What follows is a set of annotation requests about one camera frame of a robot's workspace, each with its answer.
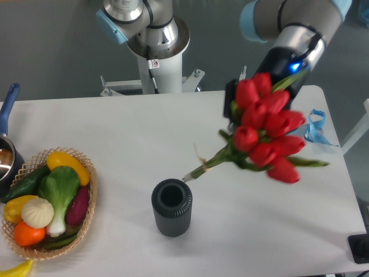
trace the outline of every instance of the twine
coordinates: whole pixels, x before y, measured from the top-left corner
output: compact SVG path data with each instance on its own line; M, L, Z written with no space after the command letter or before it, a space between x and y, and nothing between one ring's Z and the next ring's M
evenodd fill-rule
M212 168L211 167L208 167L206 165L206 159L201 157L197 151L197 146L196 146L196 143L194 143L194 148L195 148L195 153L196 153L196 156L197 156L197 159L202 163L202 169L205 171L205 172L208 172L210 171Z

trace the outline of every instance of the tulip leaf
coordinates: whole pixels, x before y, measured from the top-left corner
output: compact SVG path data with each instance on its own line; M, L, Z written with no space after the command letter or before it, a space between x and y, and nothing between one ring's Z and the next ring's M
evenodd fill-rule
M242 117L242 113L243 113L243 110L241 110L236 101L233 100L231 102L231 113L232 113L232 118L233 120L235 121L236 124L240 124L241 123L241 117Z
M219 135L221 135L227 142L231 138L231 136L225 130L222 129L219 130Z
M308 160L300 157L286 157L294 166L321 167L328 166L330 163L322 160Z
M305 68L301 70L300 72L290 75L287 78L279 81L272 87L272 92L276 92L276 91L280 91L280 90L288 88L290 85L292 85L293 82L303 77L309 70L310 70L309 68Z
M240 169L248 169L251 171L265 171L265 170L269 170L271 169L271 167L269 166L265 166L265 167L258 167L252 163L247 162L245 159L238 159L238 160L234 160L234 163L240 168Z

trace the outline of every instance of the garlic bulb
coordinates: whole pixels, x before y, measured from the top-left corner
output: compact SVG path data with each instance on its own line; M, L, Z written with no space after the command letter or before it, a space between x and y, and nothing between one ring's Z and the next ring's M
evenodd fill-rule
M24 222L32 228L46 227L54 216L54 209L49 201L36 198L29 200L22 209Z

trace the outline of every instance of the red tulip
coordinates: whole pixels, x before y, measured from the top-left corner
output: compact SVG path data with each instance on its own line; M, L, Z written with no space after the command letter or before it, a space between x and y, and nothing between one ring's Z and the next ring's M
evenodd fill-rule
M272 165L273 168L268 170L269 177L290 184L300 180L299 172L285 157L276 157L270 165Z
M259 99L259 93L254 80L241 80L236 89L236 103L238 107L245 110L249 105Z
M262 99L263 103L268 107L269 114L279 113L288 103L290 98L288 91L276 91L268 97Z
M277 114L268 115L264 124L264 129L269 137L275 138L297 129L304 123L305 119L302 113L298 111L283 110Z
M294 126L292 130L295 130L306 122L303 113L299 111L283 110L279 114L291 120L291 124Z
M267 115L266 105L257 101L249 105L249 107L244 111L241 124L260 130L264 126Z
M250 159L258 166L269 164L277 156L277 152L269 143L258 144L249 154Z
M265 98L272 93L272 80L270 79L270 73L257 73L253 77L256 88L261 96Z
M305 142L301 137L296 136L282 136L275 138L270 143L278 155L289 156L296 154L305 147Z
M235 147L242 151L248 152L253 149L259 142L258 132L249 126L239 126L234 135Z

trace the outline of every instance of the white table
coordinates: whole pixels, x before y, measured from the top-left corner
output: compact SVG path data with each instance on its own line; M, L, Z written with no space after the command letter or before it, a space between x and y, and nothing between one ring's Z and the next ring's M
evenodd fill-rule
M217 135L224 92L17 102L9 138L24 158L57 146L88 155L99 176L95 217L84 240L63 257L35 263L43 276L289 277L363 271L347 237L365 233L339 147L308 143L300 156L332 163L299 169L295 185L227 163L191 181L189 230L163 236L150 196L167 178L181 179L224 146ZM294 109L327 114L322 90L304 87ZM0 268L19 263L0 239Z

